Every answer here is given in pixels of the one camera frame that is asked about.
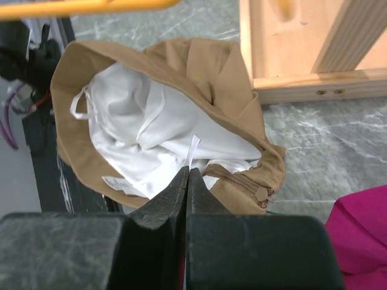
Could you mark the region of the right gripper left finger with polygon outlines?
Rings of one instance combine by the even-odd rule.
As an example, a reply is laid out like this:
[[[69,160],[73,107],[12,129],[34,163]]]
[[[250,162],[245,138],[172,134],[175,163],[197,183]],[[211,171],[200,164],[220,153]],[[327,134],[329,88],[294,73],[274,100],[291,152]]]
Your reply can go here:
[[[182,167],[167,187],[130,215],[131,289],[181,289],[189,167]]]

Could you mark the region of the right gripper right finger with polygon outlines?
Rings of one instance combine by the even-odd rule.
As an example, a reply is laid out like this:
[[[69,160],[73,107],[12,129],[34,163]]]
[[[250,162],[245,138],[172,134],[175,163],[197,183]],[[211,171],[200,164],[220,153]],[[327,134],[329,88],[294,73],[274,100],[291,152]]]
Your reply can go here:
[[[238,289],[238,218],[208,191],[201,173],[189,175],[186,209],[187,289]]]

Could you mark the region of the tan skirt with white lining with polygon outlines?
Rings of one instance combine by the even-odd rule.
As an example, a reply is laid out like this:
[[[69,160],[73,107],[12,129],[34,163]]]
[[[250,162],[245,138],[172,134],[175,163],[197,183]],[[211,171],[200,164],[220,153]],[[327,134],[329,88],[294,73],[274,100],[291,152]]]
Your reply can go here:
[[[78,180],[134,208],[184,166],[234,214],[264,214],[285,178],[234,41],[176,38],[142,51],[70,43],[51,80],[57,148]]]

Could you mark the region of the yellow plastic hanger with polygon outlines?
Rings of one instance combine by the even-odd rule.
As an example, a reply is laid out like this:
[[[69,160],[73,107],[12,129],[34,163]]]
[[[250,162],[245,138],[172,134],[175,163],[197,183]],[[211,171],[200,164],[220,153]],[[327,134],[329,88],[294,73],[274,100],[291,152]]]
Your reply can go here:
[[[1,21],[169,9],[179,1],[14,1],[1,2]]]

